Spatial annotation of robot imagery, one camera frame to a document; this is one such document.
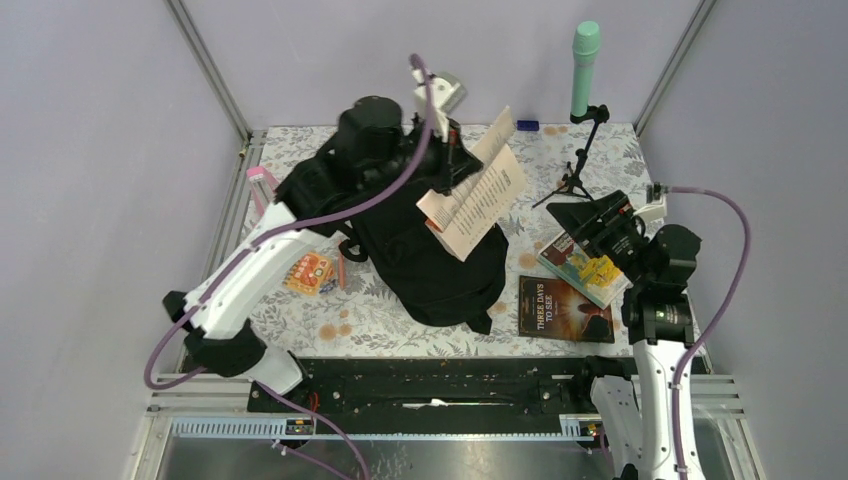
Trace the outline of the orange and white thick book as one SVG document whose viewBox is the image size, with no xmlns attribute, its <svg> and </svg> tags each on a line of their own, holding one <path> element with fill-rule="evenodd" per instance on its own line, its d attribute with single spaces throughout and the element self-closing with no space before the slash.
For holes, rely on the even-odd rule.
<svg viewBox="0 0 848 480">
<path fill-rule="evenodd" d="M 505 107 L 471 149 L 482 162 L 482 170 L 466 178 L 449 195 L 430 190 L 416 202 L 425 215 L 427 228 L 461 262 L 527 185 L 523 168 L 508 145 L 515 132 L 511 108 Z"/>
</svg>

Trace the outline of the black student backpack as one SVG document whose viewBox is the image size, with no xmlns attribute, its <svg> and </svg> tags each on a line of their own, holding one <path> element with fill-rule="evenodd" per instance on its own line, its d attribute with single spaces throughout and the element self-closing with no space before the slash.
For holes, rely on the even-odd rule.
<svg viewBox="0 0 848 480">
<path fill-rule="evenodd" d="M 336 132 L 311 158 L 295 165 L 275 199 L 299 220 L 370 200 L 404 171 L 422 131 L 417 125 L 390 140 L 356 142 Z M 465 324 L 475 333 L 490 334 L 488 310 L 506 283 L 505 234 L 500 226 L 491 227 L 468 258 L 459 261 L 427 228 L 416 206 L 429 188 L 409 180 L 378 205 L 316 226 L 314 232 L 326 237 L 342 233 L 339 249 L 345 259 L 371 262 L 415 321 L 432 327 Z"/>
</svg>

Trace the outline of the Three Days To See book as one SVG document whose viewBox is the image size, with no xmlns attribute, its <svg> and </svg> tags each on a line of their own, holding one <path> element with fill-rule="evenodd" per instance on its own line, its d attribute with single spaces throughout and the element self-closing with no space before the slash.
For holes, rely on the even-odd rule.
<svg viewBox="0 0 848 480">
<path fill-rule="evenodd" d="M 519 277 L 517 325 L 521 337 L 615 342 L 611 309 L 595 305 L 561 279 Z"/>
</svg>

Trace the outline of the Evelyn Waugh paperback book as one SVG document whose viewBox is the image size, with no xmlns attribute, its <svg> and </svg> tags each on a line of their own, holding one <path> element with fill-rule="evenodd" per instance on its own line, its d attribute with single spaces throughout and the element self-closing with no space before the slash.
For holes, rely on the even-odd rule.
<svg viewBox="0 0 848 480">
<path fill-rule="evenodd" d="M 601 308 L 609 307 L 630 286 L 630 281 L 608 257 L 590 257 L 566 232 L 545 245 L 537 259 Z"/>
</svg>

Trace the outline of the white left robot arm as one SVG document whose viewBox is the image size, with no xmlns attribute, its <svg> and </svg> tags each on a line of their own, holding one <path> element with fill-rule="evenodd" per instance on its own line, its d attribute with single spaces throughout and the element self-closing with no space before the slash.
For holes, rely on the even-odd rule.
<svg viewBox="0 0 848 480">
<path fill-rule="evenodd" d="M 307 253 L 342 224 L 384 202 L 405 186 L 450 193 L 481 171 L 483 163 L 461 140 L 449 114 L 455 100 L 423 92 L 404 130 L 400 106 L 380 96 L 357 100 L 338 118 L 337 129 L 308 159 L 280 181 L 258 224 L 201 285 L 181 294 L 175 325 L 202 372 L 222 378 L 245 375 L 268 387 L 288 411 L 309 401 L 310 385 L 289 351 L 270 345 L 249 315 Z"/>
</svg>

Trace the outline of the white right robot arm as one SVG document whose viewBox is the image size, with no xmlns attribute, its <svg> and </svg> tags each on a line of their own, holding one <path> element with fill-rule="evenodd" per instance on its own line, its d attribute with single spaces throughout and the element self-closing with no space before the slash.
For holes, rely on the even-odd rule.
<svg viewBox="0 0 848 480">
<path fill-rule="evenodd" d="M 701 239 L 681 225 L 653 237 L 628 196 L 617 190 L 547 212 L 592 258 L 607 257 L 628 279 L 621 316 L 637 374 L 610 358 L 586 360 L 575 402 L 601 417 L 618 479 L 702 479 L 691 400 L 691 361 L 698 347 L 686 294 Z"/>
</svg>

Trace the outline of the black microphone tripod stand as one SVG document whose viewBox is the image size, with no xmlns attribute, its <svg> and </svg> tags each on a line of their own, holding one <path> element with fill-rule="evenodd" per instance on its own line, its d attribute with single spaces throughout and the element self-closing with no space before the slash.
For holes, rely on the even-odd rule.
<svg viewBox="0 0 848 480">
<path fill-rule="evenodd" d="M 580 178 L 580 174 L 582 173 L 582 170 L 584 169 L 588 160 L 589 150 L 591 148 L 593 140 L 595 139 L 599 126 L 603 123 L 606 123 L 609 119 L 609 109 L 605 104 L 601 104 L 599 106 L 590 105 L 587 107 L 586 112 L 582 115 L 570 115 L 570 121 L 572 124 L 579 125 L 584 122 L 591 121 L 592 129 L 589 133 L 584 147 L 579 148 L 575 151 L 577 159 L 576 165 L 573 166 L 571 162 L 568 162 L 566 164 L 566 172 L 561 178 L 562 185 L 551 191 L 549 194 L 541 198 L 536 203 L 534 203 L 532 205 L 533 209 L 542 205 L 549 199 L 552 199 L 555 195 L 570 196 L 589 201 L 593 199 L 592 195 L 584 187 L 583 181 Z"/>
</svg>

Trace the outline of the small blue box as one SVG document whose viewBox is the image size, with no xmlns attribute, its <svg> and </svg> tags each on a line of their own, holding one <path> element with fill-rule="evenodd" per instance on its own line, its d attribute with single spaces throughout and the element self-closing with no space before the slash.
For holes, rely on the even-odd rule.
<svg viewBox="0 0 848 480">
<path fill-rule="evenodd" d="M 540 123 L 536 120 L 517 120 L 516 128 L 519 131 L 539 131 Z"/>
</svg>

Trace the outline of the small orange notebook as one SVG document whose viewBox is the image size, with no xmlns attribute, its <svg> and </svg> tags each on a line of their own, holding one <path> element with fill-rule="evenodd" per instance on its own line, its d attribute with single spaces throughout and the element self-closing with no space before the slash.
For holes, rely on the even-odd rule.
<svg viewBox="0 0 848 480">
<path fill-rule="evenodd" d="M 308 296 L 328 293 L 336 286 L 335 264 L 329 257 L 307 253 L 288 271 L 283 286 Z"/>
</svg>

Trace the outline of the pink metronome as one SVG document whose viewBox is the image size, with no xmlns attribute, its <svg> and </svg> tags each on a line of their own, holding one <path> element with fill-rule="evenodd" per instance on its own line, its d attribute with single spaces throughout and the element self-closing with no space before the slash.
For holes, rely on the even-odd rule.
<svg viewBox="0 0 848 480">
<path fill-rule="evenodd" d="M 257 215 L 262 217 L 266 209 L 274 203 L 279 181 L 263 166 L 249 168 L 246 175 Z"/>
</svg>

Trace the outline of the mint green microphone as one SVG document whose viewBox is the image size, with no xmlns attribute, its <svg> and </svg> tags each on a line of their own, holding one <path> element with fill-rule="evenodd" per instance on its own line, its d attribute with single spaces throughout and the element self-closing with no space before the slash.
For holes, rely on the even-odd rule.
<svg viewBox="0 0 848 480">
<path fill-rule="evenodd" d="M 575 29 L 572 41 L 574 61 L 571 111 L 574 118 L 587 114 L 594 76 L 594 64 L 601 46 L 600 26 L 595 21 L 581 22 Z"/>
</svg>

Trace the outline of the floral patterned table mat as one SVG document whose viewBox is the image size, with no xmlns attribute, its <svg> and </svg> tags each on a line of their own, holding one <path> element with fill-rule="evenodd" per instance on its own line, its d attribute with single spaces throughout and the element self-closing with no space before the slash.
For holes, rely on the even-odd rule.
<svg viewBox="0 0 848 480">
<path fill-rule="evenodd" d="M 332 126 L 277 126 L 256 132 L 261 148 L 258 154 L 249 154 L 248 166 L 262 165 L 282 180 L 335 130 Z M 518 334 L 518 278 L 552 276 L 538 263 L 537 253 L 561 231 L 543 206 L 531 206 L 553 190 L 567 157 L 573 158 L 589 130 L 589 126 L 553 124 L 536 132 L 518 131 L 509 141 L 524 170 L 527 186 L 499 220 L 509 241 L 507 284 L 489 310 L 493 320 L 489 335 L 476 334 L 464 324 L 439 328 L 415 322 L 378 278 L 370 262 L 347 261 L 344 288 L 309 296 L 277 284 L 250 314 L 253 326 L 263 338 L 300 358 L 632 356 L 620 316 L 620 297 L 612 305 L 612 344 Z M 628 194 L 635 208 L 645 203 L 644 189 L 652 180 L 630 124 L 601 126 L 581 178 L 593 196 L 620 189 Z"/>
</svg>

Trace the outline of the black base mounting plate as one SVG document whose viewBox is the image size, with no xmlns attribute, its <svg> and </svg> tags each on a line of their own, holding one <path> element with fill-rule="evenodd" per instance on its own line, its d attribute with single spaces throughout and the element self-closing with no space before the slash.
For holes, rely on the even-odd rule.
<svg viewBox="0 0 848 480">
<path fill-rule="evenodd" d="M 636 376 L 631 357 L 312 359 L 285 399 L 349 435 L 554 434 L 595 412 L 595 374 Z"/>
</svg>

